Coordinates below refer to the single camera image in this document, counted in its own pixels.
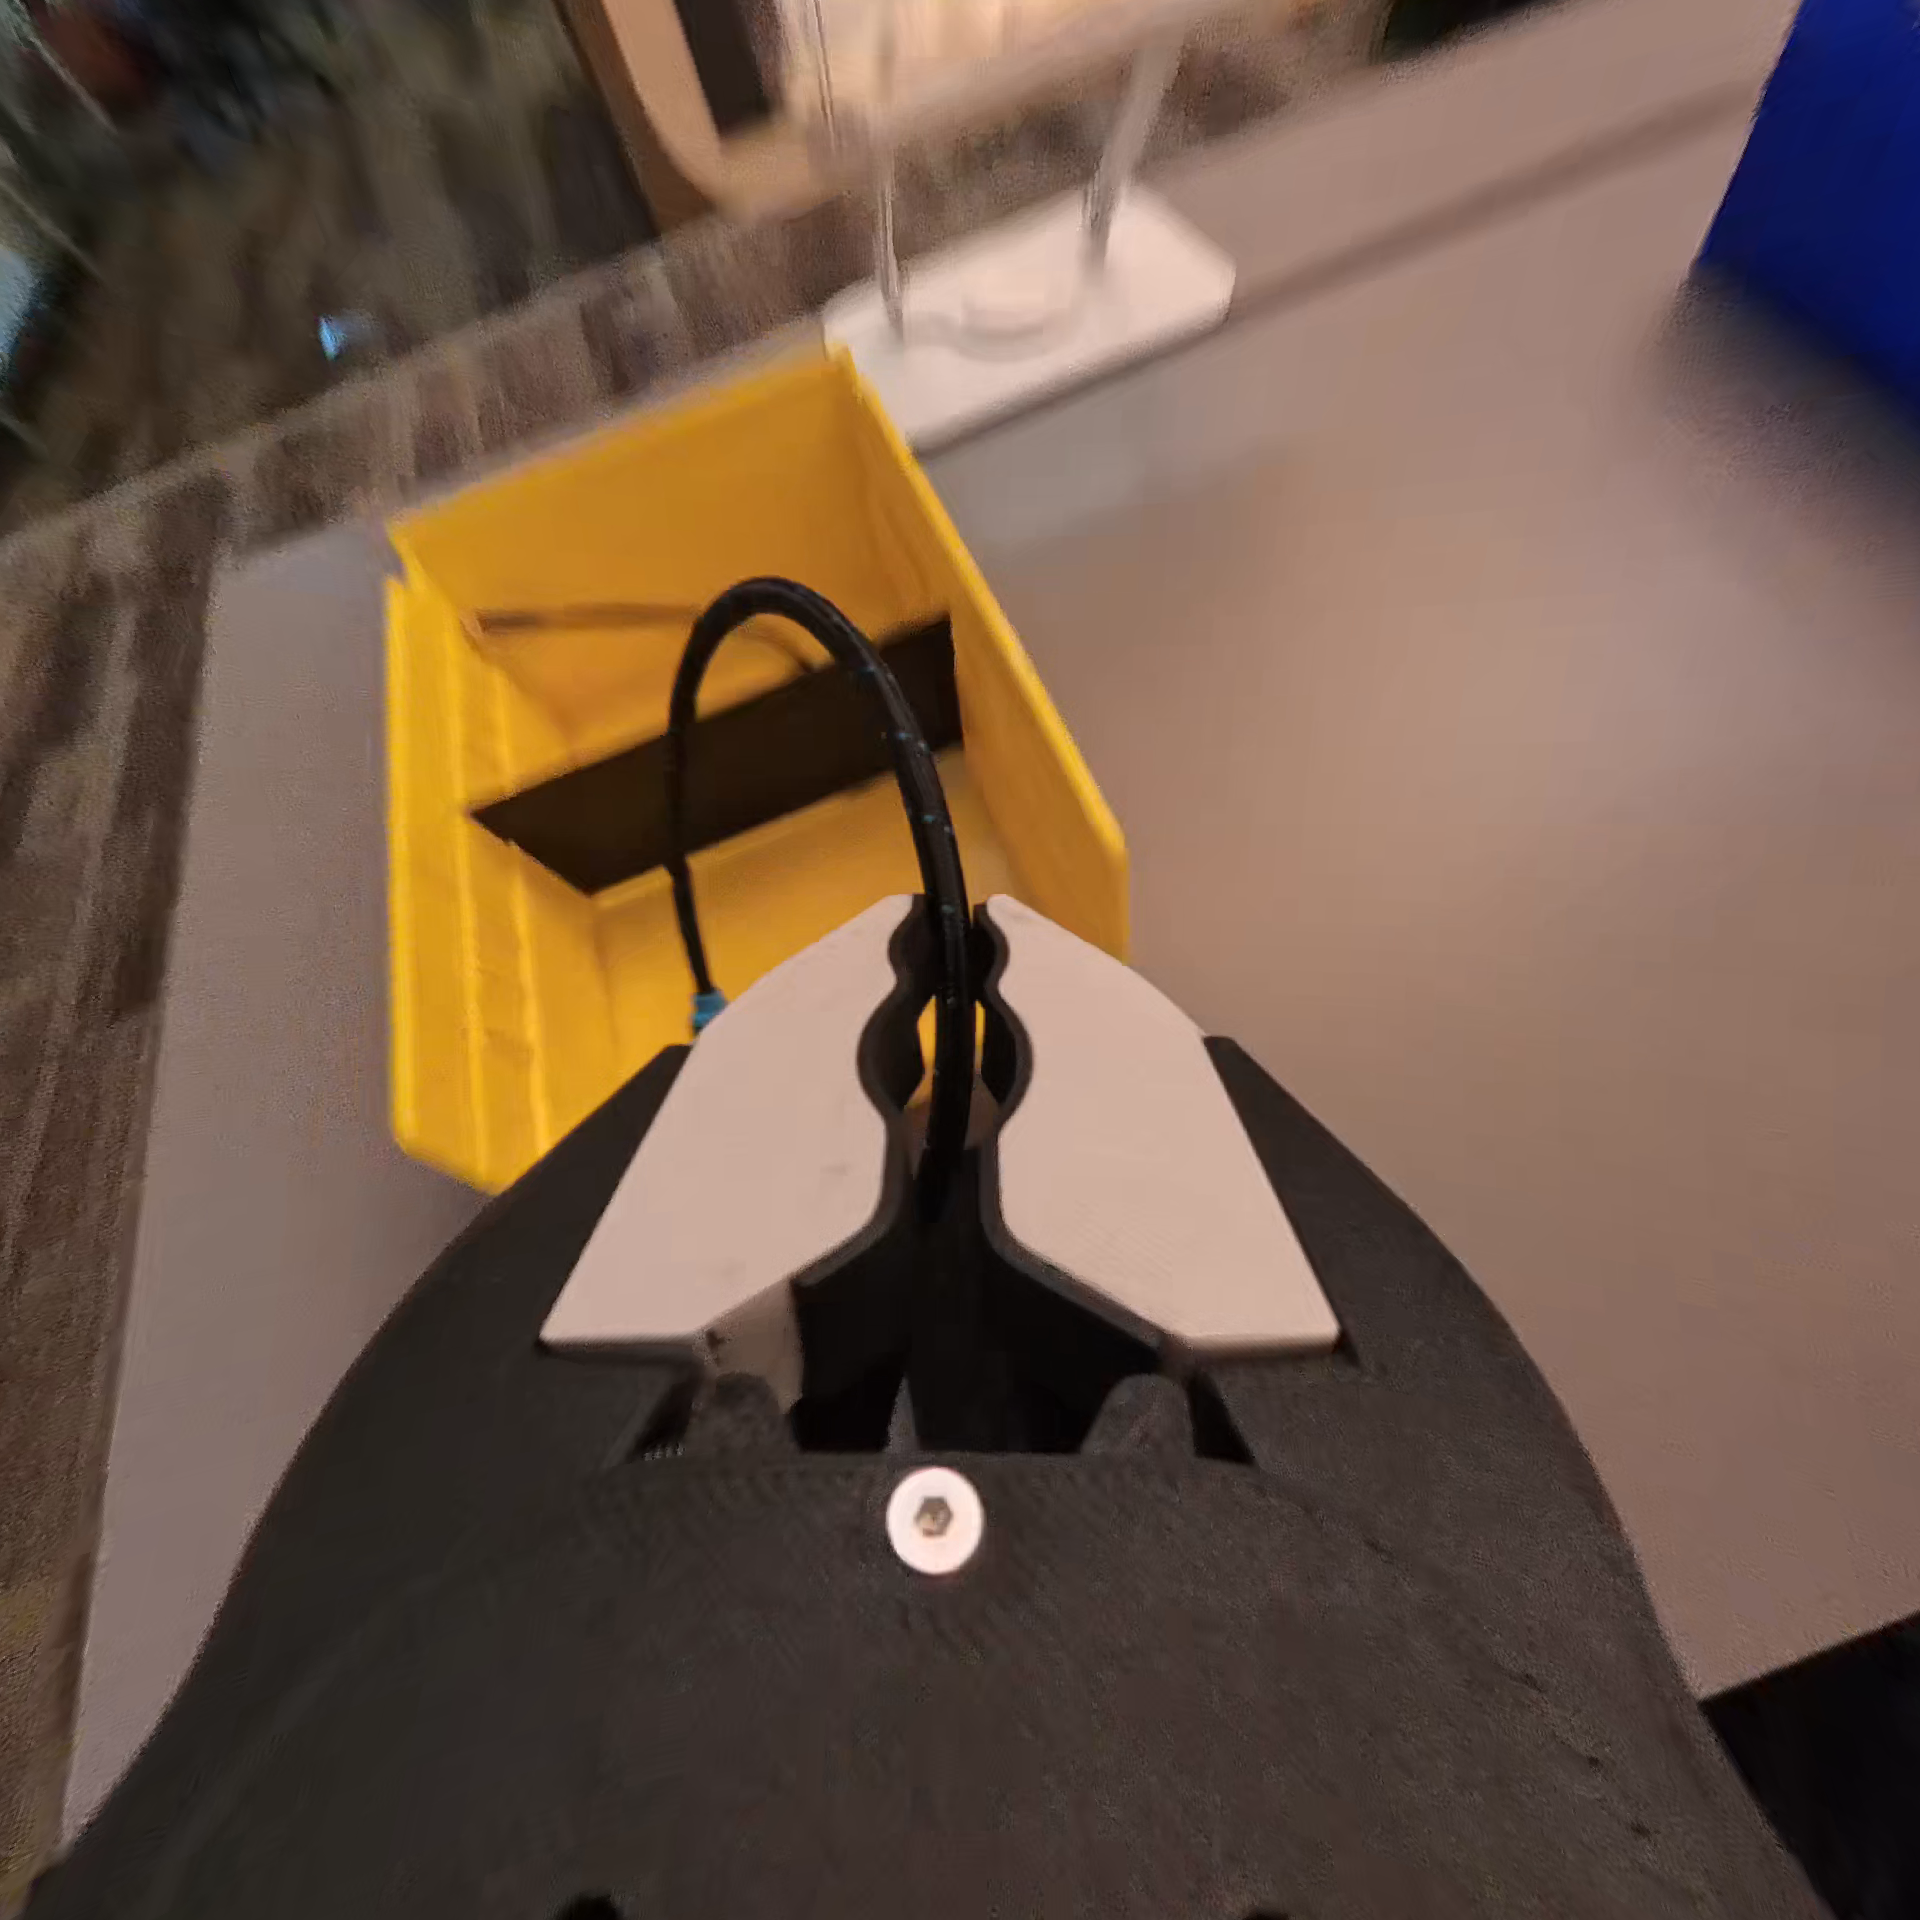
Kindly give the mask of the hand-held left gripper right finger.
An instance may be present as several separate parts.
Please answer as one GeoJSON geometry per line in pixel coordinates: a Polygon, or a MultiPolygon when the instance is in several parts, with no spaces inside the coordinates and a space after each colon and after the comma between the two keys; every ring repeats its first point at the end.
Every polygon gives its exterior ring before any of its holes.
{"type": "Polygon", "coordinates": [[[981,1171],[1007,1265],[1161,1360],[1328,1353],[1338,1318],[1201,1028],[1020,897],[976,926],[1010,1055],[981,1171]]]}

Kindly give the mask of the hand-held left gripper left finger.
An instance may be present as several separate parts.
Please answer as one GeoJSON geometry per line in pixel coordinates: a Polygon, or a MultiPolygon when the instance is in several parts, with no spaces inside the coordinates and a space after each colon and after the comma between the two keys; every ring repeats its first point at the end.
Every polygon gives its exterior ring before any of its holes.
{"type": "Polygon", "coordinates": [[[901,1211],[920,897],[760,974],[687,1044],[546,1324],[546,1352],[801,1352],[797,1290],[901,1211]]]}

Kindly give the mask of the yellow plastic bin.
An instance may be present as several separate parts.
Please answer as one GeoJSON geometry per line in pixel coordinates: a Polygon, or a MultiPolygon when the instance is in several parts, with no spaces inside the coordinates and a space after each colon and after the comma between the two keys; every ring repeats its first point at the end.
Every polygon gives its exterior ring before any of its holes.
{"type": "Polygon", "coordinates": [[[516,1186],[664,1044],[687,959],[662,868],[587,888],[479,807],[635,750],[693,617],[745,576],[817,586],[880,652],[956,640],[939,746],[973,897],[1128,952],[1128,852],[1039,666],[848,350],[787,356],[391,521],[391,1124],[516,1186]]]}

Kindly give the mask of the blue plastic bin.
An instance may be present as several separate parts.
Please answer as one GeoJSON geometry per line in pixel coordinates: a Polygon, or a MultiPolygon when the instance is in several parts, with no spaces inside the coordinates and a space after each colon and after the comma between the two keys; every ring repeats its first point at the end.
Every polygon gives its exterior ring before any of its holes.
{"type": "Polygon", "coordinates": [[[1920,8],[1800,0],[1697,269],[1920,406],[1920,8]]]}

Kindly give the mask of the black bin divider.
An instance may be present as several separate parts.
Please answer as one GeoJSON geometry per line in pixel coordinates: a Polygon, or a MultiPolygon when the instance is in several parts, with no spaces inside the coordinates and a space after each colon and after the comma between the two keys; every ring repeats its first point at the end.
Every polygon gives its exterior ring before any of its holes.
{"type": "MultiPolygon", "coordinates": [[[[956,627],[929,617],[880,643],[929,750],[962,746],[956,627]]],[[[797,807],[885,777],[880,723],[841,666],[809,666],[687,731],[687,852],[731,842],[797,807]]],[[[664,739],[546,776],[468,819],[501,850],[537,858],[577,890],[608,890],[664,864],[664,739]]]]}

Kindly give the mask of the white tablet stand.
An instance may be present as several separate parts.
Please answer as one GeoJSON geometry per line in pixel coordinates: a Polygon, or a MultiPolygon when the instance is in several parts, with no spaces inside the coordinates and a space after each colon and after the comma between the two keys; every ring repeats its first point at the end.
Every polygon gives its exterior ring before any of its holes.
{"type": "Polygon", "coordinates": [[[1132,187],[1198,29],[1238,8],[801,8],[817,157],[869,187],[869,275],[824,305],[824,343],[920,453],[1071,396],[1226,321],[1238,263],[1132,187]],[[920,263],[895,257],[895,157],[1121,66],[1096,167],[920,263]]]}

